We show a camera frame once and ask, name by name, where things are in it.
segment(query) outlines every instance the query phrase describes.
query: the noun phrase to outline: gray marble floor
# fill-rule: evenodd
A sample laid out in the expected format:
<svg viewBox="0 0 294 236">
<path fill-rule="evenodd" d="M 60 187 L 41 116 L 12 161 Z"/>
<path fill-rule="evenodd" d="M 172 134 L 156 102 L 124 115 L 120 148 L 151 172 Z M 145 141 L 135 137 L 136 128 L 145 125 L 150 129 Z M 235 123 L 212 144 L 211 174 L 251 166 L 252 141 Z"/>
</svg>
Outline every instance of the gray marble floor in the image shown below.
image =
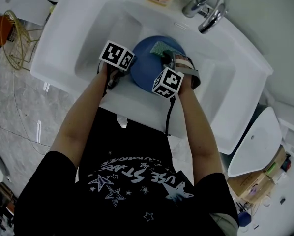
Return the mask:
<svg viewBox="0 0 294 236">
<path fill-rule="evenodd" d="M 26 64 L 26 68 L 30 69 L 30 64 Z M 0 156 L 10 172 L 11 182 L 7 179 L 4 182 L 16 196 L 20 195 L 50 148 L 75 101 L 71 95 L 53 86 L 46 93 L 43 84 L 24 69 L 14 70 L 0 51 Z M 42 123 L 40 144 L 36 142 L 38 121 Z M 188 142 L 171 136 L 169 143 L 174 167 L 193 182 Z"/>
</svg>

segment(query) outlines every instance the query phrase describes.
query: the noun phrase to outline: star print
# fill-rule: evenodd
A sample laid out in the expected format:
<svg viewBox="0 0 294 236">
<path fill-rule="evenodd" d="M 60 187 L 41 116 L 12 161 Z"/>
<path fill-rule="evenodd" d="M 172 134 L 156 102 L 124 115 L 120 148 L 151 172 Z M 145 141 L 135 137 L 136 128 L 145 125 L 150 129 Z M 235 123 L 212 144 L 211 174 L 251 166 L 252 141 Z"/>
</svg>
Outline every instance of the star print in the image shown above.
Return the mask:
<svg viewBox="0 0 294 236">
<path fill-rule="evenodd" d="M 153 213 L 146 212 L 146 215 L 143 218 L 145 218 L 148 222 L 149 220 L 153 220 L 152 216 L 153 216 Z"/>
<path fill-rule="evenodd" d="M 166 199 L 172 199 L 175 203 L 177 201 L 182 201 L 183 198 L 191 198 L 194 196 L 193 194 L 184 192 L 185 182 L 181 182 L 176 188 L 172 188 L 166 183 L 163 183 L 163 186 L 169 193 Z"/>
<path fill-rule="evenodd" d="M 141 167 L 146 169 L 147 167 L 150 167 L 147 163 L 141 163 Z"/>
<path fill-rule="evenodd" d="M 109 179 L 110 176 L 102 177 L 98 174 L 98 178 L 96 180 L 93 180 L 89 182 L 88 184 L 96 183 L 98 184 L 98 191 L 101 191 L 102 187 L 105 184 L 113 184 Z"/>
<path fill-rule="evenodd" d="M 117 190 L 114 190 L 114 189 L 112 189 L 109 186 L 107 186 L 107 187 L 108 187 L 110 193 L 105 197 L 105 199 L 111 199 L 114 207 L 117 207 L 117 204 L 118 204 L 118 201 L 119 200 L 126 199 L 122 195 L 120 195 L 120 193 L 119 193 L 119 191 L 121 190 L 121 188 L 120 189 L 117 189 Z"/>
<path fill-rule="evenodd" d="M 145 187 L 145 186 L 142 187 L 141 191 L 143 191 L 145 195 L 147 192 L 149 192 L 148 187 Z"/>
</svg>

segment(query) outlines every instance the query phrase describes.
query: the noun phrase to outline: chrome faucet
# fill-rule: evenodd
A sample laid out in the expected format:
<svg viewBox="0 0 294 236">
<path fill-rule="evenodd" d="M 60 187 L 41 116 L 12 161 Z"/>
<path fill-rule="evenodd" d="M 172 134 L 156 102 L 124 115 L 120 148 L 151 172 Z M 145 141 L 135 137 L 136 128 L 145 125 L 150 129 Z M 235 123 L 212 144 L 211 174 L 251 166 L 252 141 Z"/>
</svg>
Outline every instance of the chrome faucet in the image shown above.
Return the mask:
<svg viewBox="0 0 294 236">
<path fill-rule="evenodd" d="M 186 17 L 192 18 L 197 13 L 206 20 L 198 26 L 200 33 L 205 34 L 216 25 L 219 20 L 228 12 L 229 0 L 218 0 L 214 9 L 207 6 L 209 0 L 191 0 L 182 10 Z"/>
</svg>

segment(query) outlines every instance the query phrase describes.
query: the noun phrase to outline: black t-shirt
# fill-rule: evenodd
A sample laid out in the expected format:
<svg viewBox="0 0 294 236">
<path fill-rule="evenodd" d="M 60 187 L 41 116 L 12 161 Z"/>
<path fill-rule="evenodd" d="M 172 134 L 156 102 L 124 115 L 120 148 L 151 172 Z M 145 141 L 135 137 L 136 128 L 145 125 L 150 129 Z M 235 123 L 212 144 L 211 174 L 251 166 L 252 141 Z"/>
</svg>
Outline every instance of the black t-shirt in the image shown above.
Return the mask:
<svg viewBox="0 0 294 236">
<path fill-rule="evenodd" d="M 47 153 L 16 204 L 16 235 L 224 235 L 213 217 L 225 214 L 237 222 L 221 173 L 193 186 L 156 158 L 116 157 L 77 183 L 75 174 L 66 156 Z"/>
</svg>

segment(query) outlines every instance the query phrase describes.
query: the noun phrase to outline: sink basin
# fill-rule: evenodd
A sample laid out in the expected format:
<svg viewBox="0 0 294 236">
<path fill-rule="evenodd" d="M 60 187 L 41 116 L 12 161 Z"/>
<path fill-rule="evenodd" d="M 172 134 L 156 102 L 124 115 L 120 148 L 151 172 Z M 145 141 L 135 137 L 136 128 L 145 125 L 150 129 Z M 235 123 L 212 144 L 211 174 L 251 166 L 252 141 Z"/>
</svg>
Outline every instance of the sink basin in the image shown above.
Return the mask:
<svg viewBox="0 0 294 236">
<path fill-rule="evenodd" d="M 174 38 L 199 70 L 195 94 L 216 137 L 219 151 L 230 154 L 238 143 L 263 90 L 271 67 L 227 19 L 208 34 L 204 20 L 181 10 L 189 0 L 162 8 L 145 0 L 61 0 L 42 34 L 31 73 L 79 96 L 96 76 L 98 57 L 111 40 L 130 50 L 144 38 Z M 169 101 L 138 87 L 128 75 L 102 100 L 101 107 L 164 131 Z M 179 100 L 169 133 L 186 136 Z"/>
</svg>

